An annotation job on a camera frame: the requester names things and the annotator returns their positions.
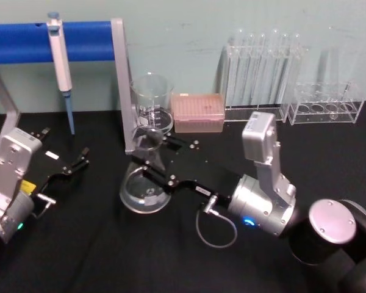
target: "blue foam bar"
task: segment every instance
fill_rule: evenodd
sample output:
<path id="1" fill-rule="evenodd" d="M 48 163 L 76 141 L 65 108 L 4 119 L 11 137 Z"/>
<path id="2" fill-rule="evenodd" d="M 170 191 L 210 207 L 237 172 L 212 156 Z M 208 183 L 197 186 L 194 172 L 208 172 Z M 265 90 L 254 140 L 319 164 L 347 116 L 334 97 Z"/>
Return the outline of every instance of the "blue foam bar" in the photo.
<path id="1" fill-rule="evenodd" d="M 110 21 L 64 22 L 69 61 L 114 60 Z M 0 24 L 0 64 L 52 62 L 46 23 Z"/>

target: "cable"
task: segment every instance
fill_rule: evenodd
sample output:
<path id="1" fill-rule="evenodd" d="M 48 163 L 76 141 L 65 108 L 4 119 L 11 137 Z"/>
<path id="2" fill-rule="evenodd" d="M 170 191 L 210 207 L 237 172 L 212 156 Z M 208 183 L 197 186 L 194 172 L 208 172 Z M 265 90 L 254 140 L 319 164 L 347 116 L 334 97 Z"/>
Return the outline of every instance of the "cable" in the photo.
<path id="1" fill-rule="evenodd" d="M 201 210 L 199 209 L 196 212 L 196 219 L 195 219 L 195 226 L 196 226 L 196 232 L 198 233 L 199 238 L 201 238 L 201 240 L 203 241 L 203 243 L 207 244 L 210 247 L 213 248 L 228 248 L 229 246 L 233 245 L 233 243 L 237 240 L 237 228 L 236 225 L 227 217 L 224 217 L 223 215 L 220 215 L 218 212 L 210 210 L 210 212 L 215 215 L 216 217 L 227 221 L 229 224 L 231 224 L 232 228 L 233 228 L 233 232 L 234 232 L 234 237 L 233 240 L 230 241 L 230 243 L 225 244 L 225 245 L 215 245 L 215 244 L 211 244 L 210 242 L 208 242 L 207 240 L 205 240 L 205 238 L 203 237 L 203 235 L 201 234 L 201 230 L 199 229 L 199 214 L 201 213 Z"/>

